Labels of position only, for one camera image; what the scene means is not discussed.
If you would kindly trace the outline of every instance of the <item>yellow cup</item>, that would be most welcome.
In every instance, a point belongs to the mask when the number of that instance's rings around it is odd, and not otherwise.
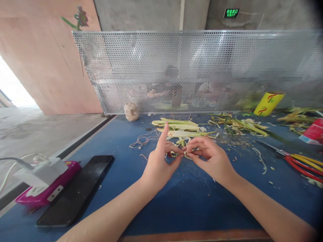
[[[284,96],[283,92],[266,92],[253,113],[259,116],[269,116]]]

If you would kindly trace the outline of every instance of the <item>black phone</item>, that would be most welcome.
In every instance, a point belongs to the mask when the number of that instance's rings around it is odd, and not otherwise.
[[[60,197],[38,219],[39,227],[65,227],[73,224],[86,210],[113,162],[112,155],[94,156]]]

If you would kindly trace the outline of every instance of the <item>red handle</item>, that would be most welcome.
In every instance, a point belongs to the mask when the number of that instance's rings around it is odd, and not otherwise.
[[[295,163],[298,162],[297,160],[295,160],[294,158],[290,157],[290,156],[285,156],[285,160],[292,166],[294,167],[296,170],[298,170],[300,173],[302,173],[305,176],[308,176],[311,179],[314,179],[320,183],[323,183],[323,180],[312,175],[311,173],[308,173],[307,171],[304,171],[303,169],[299,168]]]
[[[323,172],[321,172],[321,171],[319,171],[319,170],[316,170],[316,169],[311,168],[311,167],[309,167],[309,166],[307,166],[307,165],[304,165],[303,163],[299,162],[298,160],[296,160],[296,159],[294,159],[294,158],[292,158],[292,161],[293,161],[294,163],[296,163],[297,165],[299,165],[299,166],[301,166],[301,167],[305,168],[305,169],[308,169],[308,170],[310,170],[310,171],[312,171],[312,172],[314,172],[314,173],[316,173],[316,174],[318,174],[318,175],[320,175],[320,176],[323,176]]]

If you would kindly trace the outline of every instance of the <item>blue table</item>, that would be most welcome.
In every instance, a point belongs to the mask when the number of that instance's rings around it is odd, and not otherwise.
[[[129,145],[142,134],[149,133],[146,128],[160,117],[171,119],[188,119],[189,114],[176,115],[141,115],[136,122],[129,122],[125,116],[116,116],[104,128],[89,139],[69,160],[81,161],[84,166],[95,155],[114,155],[115,161],[90,203],[82,218],[85,218],[122,191],[133,184],[143,173],[147,161],[139,156],[155,148],[157,140],[151,140],[142,149],[131,149]],[[196,123],[207,123],[208,115],[192,114]],[[270,130],[295,141],[307,149],[313,146],[302,143],[297,135],[287,127],[272,126],[277,124],[273,117],[245,117],[262,121]],[[201,125],[208,131],[220,131],[224,140],[227,138],[222,129]],[[242,137],[252,142],[251,135]],[[283,144],[271,137],[264,141],[284,148]],[[251,147],[227,146],[217,139],[217,143],[226,150],[235,170],[245,179],[264,191],[274,200],[307,221],[318,225],[318,214],[321,214],[322,190],[309,184],[278,153],[265,148],[259,143],[252,143],[257,148],[267,165],[268,171],[262,175],[263,164]],[[298,151],[286,148],[288,152]],[[0,218],[1,241],[55,241],[69,228],[38,228],[37,219],[46,208],[33,214],[27,214],[27,208],[15,205]],[[249,211],[228,190],[214,182],[203,170],[191,160],[183,159],[168,184],[156,197],[135,217],[123,234],[124,241],[162,241],[185,239],[241,239],[267,238],[260,224]]]

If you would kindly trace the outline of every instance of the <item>perforated metal panel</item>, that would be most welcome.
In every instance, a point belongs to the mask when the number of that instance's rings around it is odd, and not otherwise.
[[[281,107],[323,104],[322,33],[73,32],[102,108],[122,114],[249,110],[266,91]]]

